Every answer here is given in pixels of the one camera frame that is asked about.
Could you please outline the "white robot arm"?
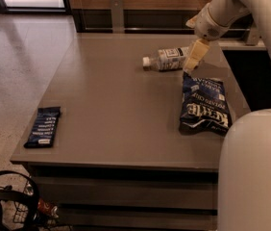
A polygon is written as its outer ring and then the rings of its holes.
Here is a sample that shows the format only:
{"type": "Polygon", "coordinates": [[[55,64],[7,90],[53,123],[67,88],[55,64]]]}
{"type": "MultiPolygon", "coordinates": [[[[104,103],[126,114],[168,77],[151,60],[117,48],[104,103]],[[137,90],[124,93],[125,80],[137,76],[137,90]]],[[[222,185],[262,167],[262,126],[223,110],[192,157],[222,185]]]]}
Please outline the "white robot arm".
{"type": "Polygon", "coordinates": [[[267,56],[226,56],[251,111],[222,145],[217,231],[271,231],[271,0],[211,0],[187,23],[199,38],[213,41],[244,15],[253,17],[267,56]]]}

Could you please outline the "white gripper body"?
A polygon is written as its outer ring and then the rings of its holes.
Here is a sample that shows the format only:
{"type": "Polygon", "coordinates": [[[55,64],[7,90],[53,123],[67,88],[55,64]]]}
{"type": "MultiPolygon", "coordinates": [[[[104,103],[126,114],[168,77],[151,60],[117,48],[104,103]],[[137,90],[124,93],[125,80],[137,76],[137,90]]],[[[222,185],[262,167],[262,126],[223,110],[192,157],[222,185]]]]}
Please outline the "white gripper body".
{"type": "Polygon", "coordinates": [[[228,27],[219,25],[210,15],[209,3],[196,15],[194,33],[200,39],[215,41],[220,39],[228,27]]]}

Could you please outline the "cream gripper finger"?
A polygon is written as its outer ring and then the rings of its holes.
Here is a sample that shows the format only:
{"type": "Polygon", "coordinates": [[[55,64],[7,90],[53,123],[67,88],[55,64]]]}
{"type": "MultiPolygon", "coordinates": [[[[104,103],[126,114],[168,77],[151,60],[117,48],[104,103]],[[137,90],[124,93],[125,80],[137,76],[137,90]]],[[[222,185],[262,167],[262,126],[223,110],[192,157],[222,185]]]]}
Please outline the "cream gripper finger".
{"type": "Polygon", "coordinates": [[[196,25],[196,21],[197,21],[197,16],[194,15],[192,18],[190,18],[190,19],[185,23],[185,25],[186,25],[188,28],[194,29],[194,28],[195,28],[195,25],[196,25]]]}
{"type": "Polygon", "coordinates": [[[187,51],[183,71],[190,74],[209,51],[209,42],[203,38],[193,41],[187,51]]]}

